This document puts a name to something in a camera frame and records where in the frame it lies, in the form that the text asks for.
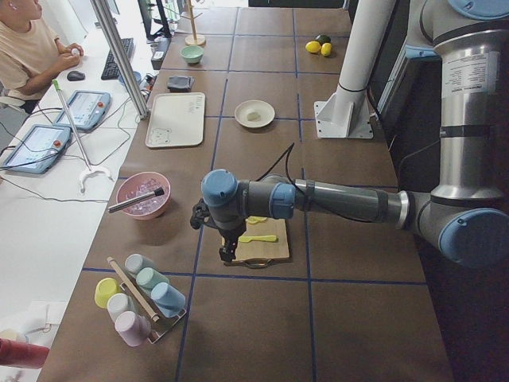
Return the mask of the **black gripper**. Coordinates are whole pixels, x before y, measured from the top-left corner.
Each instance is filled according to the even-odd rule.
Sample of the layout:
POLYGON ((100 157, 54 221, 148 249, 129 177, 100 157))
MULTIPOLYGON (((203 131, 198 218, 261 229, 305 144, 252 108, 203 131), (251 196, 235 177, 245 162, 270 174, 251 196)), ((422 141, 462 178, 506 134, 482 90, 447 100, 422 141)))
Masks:
POLYGON ((236 249, 239 237, 246 231, 246 223, 238 216, 232 221, 220 222, 214 220, 212 213, 204 201, 198 201, 192 207, 190 225, 197 230, 202 226, 217 230, 223 237, 219 248, 220 258, 224 263, 231 263, 236 260, 236 249))

